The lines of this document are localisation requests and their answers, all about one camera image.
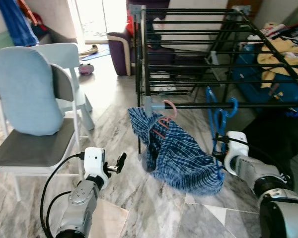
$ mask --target blue cloth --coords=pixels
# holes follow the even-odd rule
[[[39,43],[16,0],[0,0],[0,10],[15,46]]]
[[[172,120],[169,129],[160,125],[157,120],[163,117],[161,114],[147,117],[143,108],[129,108],[128,112],[134,133],[147,146],[145,157],[153,177],[192,194],[214,195],[220,191],[224,176],[219,179],[213,157],[203,152],[192,136]]]
[[[51,66],[32,48],[0,50],[0,99],[8,121],[21,133],[52,135],[62,126]]]

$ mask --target blue plaid cloth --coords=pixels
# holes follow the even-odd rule
[[[197,195],[214,195],[223,185],[213,157],[201,150],[195,139],[170,120],[169,130],[157,120],[163,115],[147,117],[143,108],[128,109],[134,133],[147,146],[145,158],[150,174],[160,181]],[[157,130],[165,139],[152,131]]]

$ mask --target gray seat cushion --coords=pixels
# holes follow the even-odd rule
[[[33,136],[13,130],[0,146],[0,166],[53,166],[62,159],[73,133],[72,118],[65,118],[53,135]]]

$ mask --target marble floor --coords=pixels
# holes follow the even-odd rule
[[[137,138],[127,114],[128,107],[136,106],[134,78],[117,77],[110,56],[91,63],[95,73],[81,77],[80,83],[93,105],[95,143],[105,148],[109,164],[115,163],[122,152],[128,155],[122,172],[113,175],[108,187],[101,191],[92,237],[259,238],[256,199],[238,178],[226,174],[224,187],[216,196],[192,196],[156,181],[143,171]],[[181,110],[176,122],[196,138],[203,150],[210,151],[212,141],[206,112]],[[87,146],[88,142],[83,143],[83,147]],[[70,162],[64,170],[76,170],[75,166]],[[18,177],[18,181],[21,202],[16,202],[11,176],[0,173],[0,238],[44,238],[39,204],[46,178]],[[77,178],[53,179],[46,201],[71,190],[77,182]],[[55,204],[50,221],[52,232],[56,231],[66,204],[66,197]]]

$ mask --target yellow cloth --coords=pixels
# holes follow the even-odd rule
[[[280,53],[291,52],[298,53],[298,46],[294,46],[291,40],[284,41],[281,38],[270,41],[276,50]],[[263,46],[262,51],[270,51],[267,46]],[[285,57],[285,60],[289,65],[298,65],[298,58]],[[258,63],[280,63],[278,59],[274,57],[273,54],[259,54],[257,57]],[[298,74],[298,68],[293,68],[293,70]],[[262,74],[262,80],[274,80],[276,73],[283,75],[289,75],[285,68],[273,68],[269,71],[265,71]],[[270,88],[271,83],[262,83],[261,88]]]

